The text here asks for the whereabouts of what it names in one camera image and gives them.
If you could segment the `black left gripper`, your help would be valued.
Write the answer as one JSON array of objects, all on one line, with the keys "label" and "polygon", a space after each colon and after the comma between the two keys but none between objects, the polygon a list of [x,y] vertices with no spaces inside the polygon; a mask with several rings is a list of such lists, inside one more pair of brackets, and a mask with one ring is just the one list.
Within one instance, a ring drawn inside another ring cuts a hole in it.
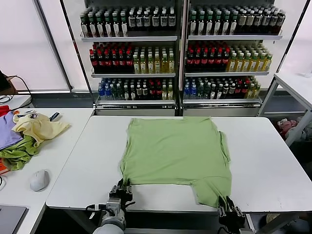
[{"label": "black left gripper", "polygon": [[121,179],[117,185],[114,185],[109,192],[109,197],[120,198],[121,209],[126,212],[127,207],[134,205],[136,202],[133,201],[132,186],[129,181],[124,186],[124,181]]}]

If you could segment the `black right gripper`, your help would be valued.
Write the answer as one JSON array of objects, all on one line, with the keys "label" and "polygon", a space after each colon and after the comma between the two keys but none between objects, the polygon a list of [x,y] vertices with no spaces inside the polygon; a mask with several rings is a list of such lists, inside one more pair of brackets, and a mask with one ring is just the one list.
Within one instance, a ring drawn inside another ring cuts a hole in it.
[{"label": "black right gripper", "polygon": [[234,202],[227,197],[227,203],[231,212],[236,213],[237,216],[226,215],[226,202],[224,199],[219,196],[218,198],[218,214],[219,214],[219,223],[227,227],[227,229],[241,229],[244,227],[246,217]]}]

